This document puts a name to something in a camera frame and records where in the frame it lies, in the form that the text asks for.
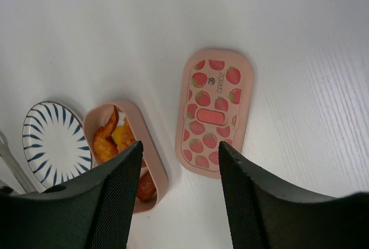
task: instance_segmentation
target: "striped plate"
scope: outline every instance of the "striped plate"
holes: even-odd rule
[[[41,102],[29,110],[23,125],[23,148],[33,174],[46,188],[92,167],[80,120],[55,102]]]

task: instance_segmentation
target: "dark object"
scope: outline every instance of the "dark object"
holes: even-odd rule
[[[234,249],[369,246],[369,194],[332,198],[305,190],[225,142],[219,164]]]
[[[0,248],[126,248],[142,150],[136,142],[44,193],[0,193]]]

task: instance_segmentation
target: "brown food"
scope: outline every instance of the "brown food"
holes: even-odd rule
[[[111,138],[111,134],[115,130],[119,120],[118,109],[114,106],[112,115],[108,123],[104,127],[100,127],[93,135],[93,150],[96,157],[106,162],[118,154],[116,144]]]
[[[138,182],[136,197],[141,202],[146,202],[152,198],[156,191],[155,184],[149,172],[146,172]]]

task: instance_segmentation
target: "red strawberry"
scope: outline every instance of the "red strawberry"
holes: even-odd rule
[[[183,155],[184,155],[184,157],[186,158],[187,161],[189,161],[189,162],[192,161],[192,153],[191,153],[191,151],[189,151],[189,150],[186,149],[186,150],[183,151]]]
[[[195,165],[198,167],[209,168],[209,161],[204,156],[197,155],[195,158]]]
[[[200,140],[193,138],[190,141],[190,149],[195,153],[201,153],[204,151],[204,146]]]
[[[206,76],[206,74],[204,73],[197,72],[194,75],[192,75],[191,81],[195,88],[201,88],[205,86],[205,84],[207,83],[208,76]]]
[[[213,153],[210,153],[209,160],[216,165],[219,165],[219,156],[218,151],[214,151]]]
[[[226,99],[224,99],[223,97],[219,96],[215,100],[214,108],[216,110],[227,112],[228,111],[228,101]]]
[[[195,65],[195,69],[196,70],[200,70],[205,66],[205,60],[201,61],[200,63],[198,63],[197,65]]]
[[[192,121],[189,123],[190,130],[195,135],[201,135],[205,132],[205,126],[199,121]]]
[[[222,70],[224,68],[224,62],[223,61],[209,60],[209,66],[213,70]]]
[[[229,145],[231,145],[231,146],[232,146],[233,141],[231,141],[230,139],[225,139],[224,141],[225,141],[226,143],[228,143]]]
[[[184,130],[184,133],[183,133],[183,141],[187,141],[189,137],[190,137],[190,132],[188,132],[188,131],[185,129],[185,130]]]
[[[197,105],[196,104],[188,104],[187,105],[187,114],[186,116],[189,119],[194,119],[196,115]]]
[[[231,133],[231,128],[229,126],[225,128],[217,127],[217,133],[223,138],[228,138],[229,134]]]
[[[196,103],[200,106],[206,107],[210,105],[210,95],[202,90],[195,95]]]
[[[241,72],[238,69],[231,66],[227,70],[227,73],[225,74],[225,78],[231,84],[237,85],[238,83],[240,83],[240,80],[241,80]]]
[[[240,89],[233,89],[229,92],[229,100],[233,104],[240,104],[241,99],[241,90]]]
[[[202,142],[209,148],[215,148],[218,144],[217,137],[213,133],[206,133],[202,137]]]
[[[233,129],[236,127],[236,122],[237,122],[237,115],[235,115],[235,116],[232,118],[232,126],[233,126]]]

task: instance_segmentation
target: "table surface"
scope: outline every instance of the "table surface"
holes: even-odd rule
[[[21,129],[35,103],[83,116],[134,102],[170,189],[133,217],[130,249],[232,248],[220,180],[188,172],[174,153],[187,59],[202,48],[248,57],[256,82],[243,154],[339,197],[369,190],[368,19],[369,0],[0,0],[0,128],[32,177]]]

